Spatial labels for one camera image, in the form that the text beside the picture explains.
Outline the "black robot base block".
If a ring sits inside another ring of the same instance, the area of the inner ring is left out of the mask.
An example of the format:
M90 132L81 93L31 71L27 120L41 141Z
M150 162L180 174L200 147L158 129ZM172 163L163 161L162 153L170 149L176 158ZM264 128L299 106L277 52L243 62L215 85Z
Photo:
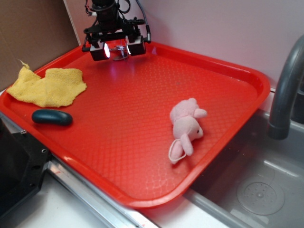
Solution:
M0 218L37 194L49 149L29 133L11 133L0 122Z

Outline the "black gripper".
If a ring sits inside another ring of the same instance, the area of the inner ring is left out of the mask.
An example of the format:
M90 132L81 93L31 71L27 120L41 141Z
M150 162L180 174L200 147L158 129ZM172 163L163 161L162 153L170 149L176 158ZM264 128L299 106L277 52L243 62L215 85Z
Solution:
M131 56L146 53L145 37L141 34L140 25L145 24L145 18L126 19L125 14L131 9L131 2L126 1L128 8L120 9L118 0L93 0L85 2L85 12L94 17L91 27L84 29L85 41L82 51L88 52L94 61L102 61L110 58L110 50L107 41L125 39L128 54Z

